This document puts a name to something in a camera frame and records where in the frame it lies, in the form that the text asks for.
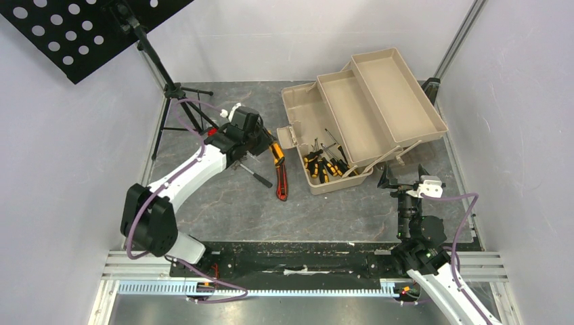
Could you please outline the black handled claw hammer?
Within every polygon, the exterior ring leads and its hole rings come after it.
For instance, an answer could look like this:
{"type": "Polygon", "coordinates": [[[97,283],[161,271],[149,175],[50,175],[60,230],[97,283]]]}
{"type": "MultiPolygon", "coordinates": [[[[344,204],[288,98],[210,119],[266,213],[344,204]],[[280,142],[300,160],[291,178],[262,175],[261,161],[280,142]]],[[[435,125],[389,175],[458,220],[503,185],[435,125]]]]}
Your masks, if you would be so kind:
{"type": "Polygon", "coordinates": [[[266,188],[272,188],[273,187],[273,184],[269,180],[267,180],[263,176],[259,175],[258,173],[255,173],[252,169],[249,169],[241,161],[235,162],[233,164],[233,168],[234,169],[241,168],[241,169],[245,170],[246,172],[250,173],[258,182],[263,184],[266,188]]]}

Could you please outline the screwdriver yellow black extra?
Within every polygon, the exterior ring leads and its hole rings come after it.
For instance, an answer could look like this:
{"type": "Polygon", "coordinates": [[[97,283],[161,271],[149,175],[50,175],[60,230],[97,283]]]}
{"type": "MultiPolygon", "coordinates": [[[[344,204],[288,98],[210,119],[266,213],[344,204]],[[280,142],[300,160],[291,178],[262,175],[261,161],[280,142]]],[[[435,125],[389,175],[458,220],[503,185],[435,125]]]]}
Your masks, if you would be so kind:
{"type": "Polygon", "coordinates": [[[324,157],[321,157],[321,162],[326,170],[331,176],[336,176],[337,171],[336,168],[332,165],[332,163],[324,157]]]}

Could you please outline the red black utility knife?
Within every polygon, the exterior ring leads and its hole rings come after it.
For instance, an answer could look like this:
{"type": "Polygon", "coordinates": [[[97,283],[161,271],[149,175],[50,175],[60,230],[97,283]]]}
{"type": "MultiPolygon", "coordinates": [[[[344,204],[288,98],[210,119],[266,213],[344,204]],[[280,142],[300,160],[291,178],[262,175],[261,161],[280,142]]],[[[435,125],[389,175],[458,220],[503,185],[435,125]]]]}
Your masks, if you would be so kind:
{"type": "Polygon", "coordinates": [[[288,178],[285,163],[279,164],[275,171],[277,179],[275,195],[279,200],[285,202],[288,200],[288,178]]]}

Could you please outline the beige plastic tool box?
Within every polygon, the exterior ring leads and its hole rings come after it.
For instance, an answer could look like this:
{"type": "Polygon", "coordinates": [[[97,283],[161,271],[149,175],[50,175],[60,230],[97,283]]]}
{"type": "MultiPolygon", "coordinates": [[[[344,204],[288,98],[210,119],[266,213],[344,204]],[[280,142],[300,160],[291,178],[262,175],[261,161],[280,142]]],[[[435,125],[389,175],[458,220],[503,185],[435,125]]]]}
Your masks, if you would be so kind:
{"type": "Polygon", "coordinates": [[[303,157],[317,138],[342,158],[328,129],[343,147],[351,170],[327,183],[307,176],[310,192],[326,194],[358,186],[374,167],[426,142],[441,139],[447,125],[424,94],[398,49],[389,48],[351,56],[338,72],[319,75],[312,83],[284,88],[282,101],[288,118],[278,129],[284,149],[303,157]]]}

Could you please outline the screwdriver yellow black sideways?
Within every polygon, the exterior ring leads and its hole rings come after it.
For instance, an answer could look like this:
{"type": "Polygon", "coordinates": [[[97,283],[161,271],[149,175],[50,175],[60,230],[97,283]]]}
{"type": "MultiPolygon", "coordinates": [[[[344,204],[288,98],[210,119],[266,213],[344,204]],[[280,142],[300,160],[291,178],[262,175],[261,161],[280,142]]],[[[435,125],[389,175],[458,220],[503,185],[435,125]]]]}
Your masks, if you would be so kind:
{"type": "Polygon", "coordinates": [[[311,178],[317,178],[318,176],[318,166],[317,166],[317,153],[318,153],[318,143],[317,138],[314,139],[314,144],[312,145],[312,151],[307,156],[307,169],[311,178]]]}

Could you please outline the screwdriver black handle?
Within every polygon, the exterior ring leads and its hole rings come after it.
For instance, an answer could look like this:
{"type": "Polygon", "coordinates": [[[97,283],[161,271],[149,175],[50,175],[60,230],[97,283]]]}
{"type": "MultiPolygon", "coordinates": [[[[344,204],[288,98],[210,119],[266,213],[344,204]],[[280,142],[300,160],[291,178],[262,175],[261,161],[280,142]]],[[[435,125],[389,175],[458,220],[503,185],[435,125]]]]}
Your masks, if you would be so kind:
{"type": "Polygon", "coordinates": [[[337,141],[337,139],[332,135],[332,133],[328,129],[325,129],[325,132],[334,141],[335,146],[336,146],[337,150],[340,152],[344,162],[346,164],[349,164],[349,161],[347,159],[347,156],[346,156],[345,151],[343,150],[343,147],[341,146],[341,144],[337,141]]]}

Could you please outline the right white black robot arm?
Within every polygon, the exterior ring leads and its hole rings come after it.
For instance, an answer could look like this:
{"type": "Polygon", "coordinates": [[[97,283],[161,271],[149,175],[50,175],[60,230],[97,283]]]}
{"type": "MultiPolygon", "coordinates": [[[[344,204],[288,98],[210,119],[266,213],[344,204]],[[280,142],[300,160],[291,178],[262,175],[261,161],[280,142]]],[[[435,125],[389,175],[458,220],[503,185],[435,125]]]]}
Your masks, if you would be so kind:
{"type": "Polygon", "coordinates": [[[420,285],[431,301],[442,311],[450,324],[500,324],[465,283],[459,267],[457,228],[450,248],[444,222],[422,212],[425,200],[451,202],[470,198],[462,221],[467,222],[476,204],[477,193],[444,196],[445,183],[420,165],[418,180],[399,183],[390,166],[385,165],[378,187],[389,189],[397,199],[397,238],[400,243],[391,249],[391,268],[399,276],[407,276],[420,285]]]}

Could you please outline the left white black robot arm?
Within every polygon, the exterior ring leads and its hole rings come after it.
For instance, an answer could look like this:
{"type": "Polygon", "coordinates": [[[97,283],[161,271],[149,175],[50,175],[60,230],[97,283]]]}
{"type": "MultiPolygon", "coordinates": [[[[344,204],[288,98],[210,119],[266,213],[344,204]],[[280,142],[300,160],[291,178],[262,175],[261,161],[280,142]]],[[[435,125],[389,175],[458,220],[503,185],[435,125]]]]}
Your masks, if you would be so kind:
{"type": "Polygon", "coordinates": [[[125,198],[120,232],[131,259],[147,254],[186,261],[195,276],[207,275],[213,260],[198,239],[179,230],[175,218],[182,204],[213,177],[242,160],[258,156],[273,136],[254,109],[236,104],[227,122],[204,139],[199,149],[163,178],[147,186],[133,184],[125,198]]]}

